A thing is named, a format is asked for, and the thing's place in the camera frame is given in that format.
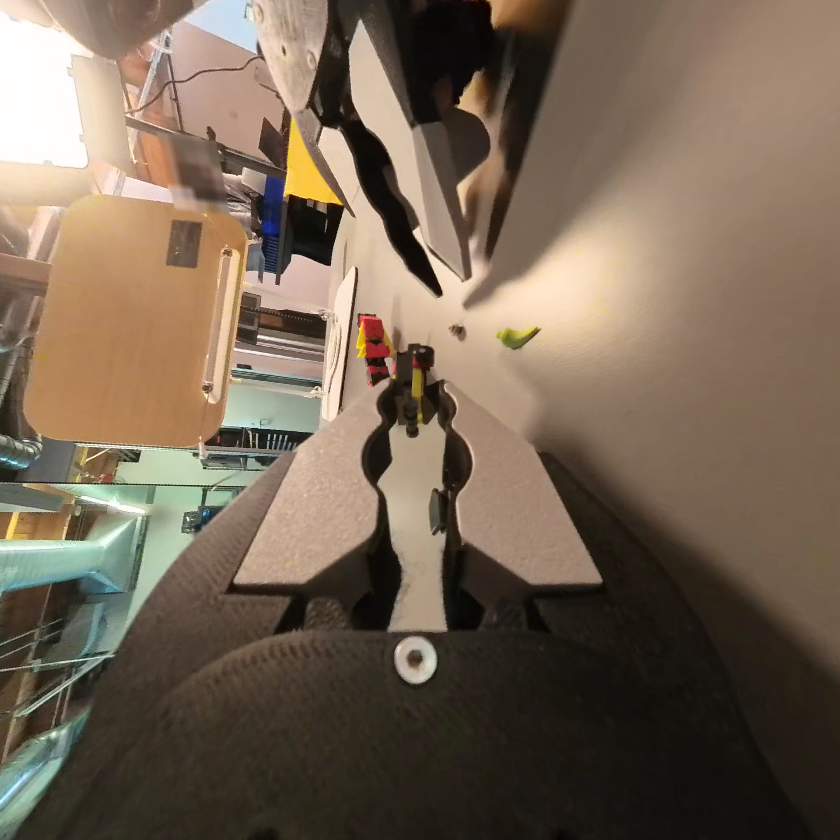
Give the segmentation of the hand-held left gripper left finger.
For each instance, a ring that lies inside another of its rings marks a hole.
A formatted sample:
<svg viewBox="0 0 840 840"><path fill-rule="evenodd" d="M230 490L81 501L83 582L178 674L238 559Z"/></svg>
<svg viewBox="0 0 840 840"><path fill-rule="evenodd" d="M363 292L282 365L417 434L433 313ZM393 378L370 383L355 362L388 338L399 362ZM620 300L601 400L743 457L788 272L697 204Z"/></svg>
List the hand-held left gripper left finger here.
<svg viewBox="0 0 840 840"><path fill-rule="evenodd" d="M352 627L388 629L397 558L379 479L392 462L394 391L392 382L368 389L293 453L234 592L331 599Z"/></svg>

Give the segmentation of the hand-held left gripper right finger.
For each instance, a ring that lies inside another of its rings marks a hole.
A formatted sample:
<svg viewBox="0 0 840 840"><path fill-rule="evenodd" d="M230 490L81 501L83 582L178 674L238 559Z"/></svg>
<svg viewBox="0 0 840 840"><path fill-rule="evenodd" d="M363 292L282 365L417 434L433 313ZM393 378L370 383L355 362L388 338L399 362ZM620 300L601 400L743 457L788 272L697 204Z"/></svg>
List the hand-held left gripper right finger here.
<svg viewBox="0 0 840 840"><path fill-rule="evenodd" d="M601 590L603 578L535 447L450 381L437 384L448 525L447 630L506 611L528 625L537 601Z"/></svg>

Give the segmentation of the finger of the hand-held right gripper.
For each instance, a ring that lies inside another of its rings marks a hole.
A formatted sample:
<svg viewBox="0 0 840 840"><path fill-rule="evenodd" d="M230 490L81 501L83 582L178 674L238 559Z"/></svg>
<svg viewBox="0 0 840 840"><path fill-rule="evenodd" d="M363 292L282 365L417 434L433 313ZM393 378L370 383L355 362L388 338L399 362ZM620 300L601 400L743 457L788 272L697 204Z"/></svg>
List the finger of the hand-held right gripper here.
<svg viewBox="0 0 840 840"><path fill-rule="evenodd" d="M339 14L338 115L322 127L322 158L349 210L366 207L407 271L435 299L436 272L473 269L459 184L488 156L481 120L444 104L421 69L419 14Z"/></svg>
<svg viewBox="0 0 840 840"><path fill-rule="evenodd" d="M253 2L259 51L304 148L352 217L343 188L355 163L348 130L358 128L351 95L350 45L358 24L355 1Z"/></svg>

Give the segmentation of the yellow plastic bin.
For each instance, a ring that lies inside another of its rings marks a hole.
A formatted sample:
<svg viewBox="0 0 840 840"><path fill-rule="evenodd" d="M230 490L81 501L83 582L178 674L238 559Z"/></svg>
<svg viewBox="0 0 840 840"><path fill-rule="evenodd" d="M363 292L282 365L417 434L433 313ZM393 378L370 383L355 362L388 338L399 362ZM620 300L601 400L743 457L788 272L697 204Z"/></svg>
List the yellow plastic bin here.
<svg viewBox="0 0 840 840"><path fill-rule="evenodd" d="M294 119L290 121L284 197L295 196L315 203L343 205L343 199L323 178L308 152Z"/></svg>

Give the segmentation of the small black lego assembly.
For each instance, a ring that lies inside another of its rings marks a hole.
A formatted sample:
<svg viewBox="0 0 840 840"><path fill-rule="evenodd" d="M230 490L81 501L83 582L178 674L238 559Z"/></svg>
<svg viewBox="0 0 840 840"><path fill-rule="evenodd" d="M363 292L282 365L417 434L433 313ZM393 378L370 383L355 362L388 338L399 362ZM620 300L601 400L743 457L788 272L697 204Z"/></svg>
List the small black lego assembly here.
<svg viewBox="0 0 840 840"><path fill-rule="evenodd" d="M420 428L438 413L438 384L431 377L434 363L435 350L427 344L410 343L395 355L396 421L409 439L417 438Z"/></svg>

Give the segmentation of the red yellow lego figure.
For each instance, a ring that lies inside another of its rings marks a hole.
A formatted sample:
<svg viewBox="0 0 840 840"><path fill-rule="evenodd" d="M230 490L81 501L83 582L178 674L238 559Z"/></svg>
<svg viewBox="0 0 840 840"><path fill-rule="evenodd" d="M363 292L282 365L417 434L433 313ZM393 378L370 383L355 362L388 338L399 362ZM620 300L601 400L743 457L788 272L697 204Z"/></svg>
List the red yellow lego figure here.
<svg viewBox="0 0 840 840"><path fill-rule="evenodd" d="M394 358L395 351L378 316L360 313L357 324L356 357L364 362L368 385L374 387L393 377L387 361Z"/></svg>

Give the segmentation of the blue plastic crate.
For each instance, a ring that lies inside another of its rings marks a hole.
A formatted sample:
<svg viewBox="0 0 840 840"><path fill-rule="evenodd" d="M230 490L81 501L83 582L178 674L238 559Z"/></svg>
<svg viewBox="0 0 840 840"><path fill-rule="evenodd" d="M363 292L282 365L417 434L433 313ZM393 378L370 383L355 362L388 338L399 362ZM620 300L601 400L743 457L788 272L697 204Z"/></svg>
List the blue plastic crate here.
<svg viewBox="0 0 840 840"><path fill-rule="evenodd" d="M273 275L280 284L282 275L292 258L293 235L285 196L285 180L267 175L264 191L257 202L261 230L261 253L264 271Z"/></svg>

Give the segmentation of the studio light panel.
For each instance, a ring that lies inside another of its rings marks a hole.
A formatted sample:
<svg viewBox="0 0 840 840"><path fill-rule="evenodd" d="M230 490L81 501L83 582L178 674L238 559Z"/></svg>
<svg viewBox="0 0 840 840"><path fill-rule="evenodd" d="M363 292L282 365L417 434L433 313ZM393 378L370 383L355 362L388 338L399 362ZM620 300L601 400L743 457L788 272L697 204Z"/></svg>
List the studio light panel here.
<svg viewBox="0 0 840 840"><path fill-rule="evenodd" d="M1 160L81 170L89 163L71 61L59 30L1 14Z"/></svg>

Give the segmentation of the wooden head desk lamp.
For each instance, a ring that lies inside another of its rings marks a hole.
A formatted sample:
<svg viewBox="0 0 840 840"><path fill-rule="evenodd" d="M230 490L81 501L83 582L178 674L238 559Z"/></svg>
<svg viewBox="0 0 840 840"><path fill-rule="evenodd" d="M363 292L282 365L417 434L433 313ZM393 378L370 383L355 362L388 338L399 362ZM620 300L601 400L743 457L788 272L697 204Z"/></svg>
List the wooden head desk lamp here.
<svg viewBox="0 0 840 840"><path fill-rule="evenodd" d="M227 213L71 204L28 368L30 426L85 445L204 446L226 411L247 245Z"/></svg>

